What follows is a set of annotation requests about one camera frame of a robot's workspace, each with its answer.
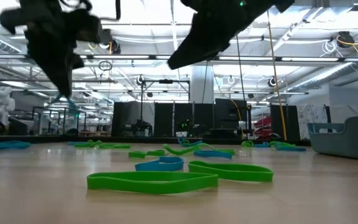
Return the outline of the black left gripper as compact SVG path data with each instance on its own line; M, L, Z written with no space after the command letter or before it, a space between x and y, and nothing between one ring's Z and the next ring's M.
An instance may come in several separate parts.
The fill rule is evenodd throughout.
M89 0L77 4L59 0L20 0L17 8L3 9L0 24L12 35L16 27L45 33L62 41L65 37L84 42L102 43L104 31L99 17L91 14L93 5ZM69 46L58 47L56 43L28 41L28 55L57 87L59 94L71 96L72 73L85 66L82 58Z

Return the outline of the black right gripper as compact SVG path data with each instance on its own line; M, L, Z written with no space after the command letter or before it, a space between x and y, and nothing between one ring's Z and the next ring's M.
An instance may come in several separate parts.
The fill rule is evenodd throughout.
M274 0L181 0L196 11L191 28L167 63L172 69L211 60L229 41L275 5Z

